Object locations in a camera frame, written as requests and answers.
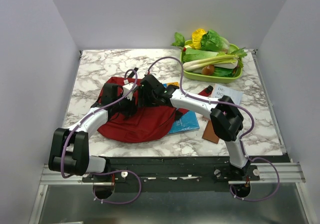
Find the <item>red student backpack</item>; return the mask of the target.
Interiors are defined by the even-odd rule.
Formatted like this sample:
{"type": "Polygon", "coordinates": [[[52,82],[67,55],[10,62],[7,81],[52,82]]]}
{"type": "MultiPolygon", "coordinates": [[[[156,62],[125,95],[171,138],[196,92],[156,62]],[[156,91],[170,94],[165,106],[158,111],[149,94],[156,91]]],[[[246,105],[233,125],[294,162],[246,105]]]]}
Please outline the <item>red student backpack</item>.
{"type": "Polygon", "coordinates": [[[137,112],[130,118],[125,118],[122,114],[114,115],[98,129],[102,136],[125,143],[155,141],[168,134],[174,121],[189,111],[166,106],[139,107],[140,81],[141,79],[136,80],[138,90],[133,94],[137,112]]]}

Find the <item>brown leather wallet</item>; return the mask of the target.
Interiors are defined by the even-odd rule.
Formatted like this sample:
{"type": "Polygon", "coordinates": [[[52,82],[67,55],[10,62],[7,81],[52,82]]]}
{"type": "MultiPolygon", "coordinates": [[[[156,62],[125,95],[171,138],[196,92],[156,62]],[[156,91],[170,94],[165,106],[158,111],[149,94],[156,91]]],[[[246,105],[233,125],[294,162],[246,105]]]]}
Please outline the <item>brown leather wallet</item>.
{"type": "Polygon", "coordinates": [[[206,125],[206,127],[204,129],[202,138],[207,140],[207,141],[210,141],[212,143],[215,143],[215,144],[217,144],[219,142],[220,139],[215,134],[211,121],[208,121],[208,123],[207,123],[207,125],[206,125]]]}

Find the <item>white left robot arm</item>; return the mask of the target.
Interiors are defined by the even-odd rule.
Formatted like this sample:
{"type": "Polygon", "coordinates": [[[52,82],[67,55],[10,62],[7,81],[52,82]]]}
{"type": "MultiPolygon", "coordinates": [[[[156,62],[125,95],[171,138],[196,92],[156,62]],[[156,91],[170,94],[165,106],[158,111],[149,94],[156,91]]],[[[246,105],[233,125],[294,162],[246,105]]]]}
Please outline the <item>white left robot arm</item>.
{"type": "Polygon", "coordinates": [[[110,119],[121,112],[130,111],[135,105],[135,83],[123,86],[106,83],[89,112],[68,128],[54,131],[48,167],[60,172],[63,178],[93,173],[101,182],[110,178],[107,159],[89,154],[89,138],[110,119]]]}

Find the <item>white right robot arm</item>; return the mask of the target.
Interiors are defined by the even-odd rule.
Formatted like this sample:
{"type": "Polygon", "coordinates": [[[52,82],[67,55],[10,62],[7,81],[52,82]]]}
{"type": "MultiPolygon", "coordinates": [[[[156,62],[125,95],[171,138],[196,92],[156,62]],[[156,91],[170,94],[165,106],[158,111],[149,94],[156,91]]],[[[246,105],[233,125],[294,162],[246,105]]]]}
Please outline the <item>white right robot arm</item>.
{"type": "Polygon", "coordinates": [[[239,106],[228,96],[221,99],[185,92],[174,85],[164,86],[153,75],[146,75],[139,85],[139,97],[145,106],[167,106],[186,109],[209,118],[213,131],[224,140],[230,163],[230,175],[241,180],[248,174],[249,158],[241,141],[243,116],[239,106]]]}

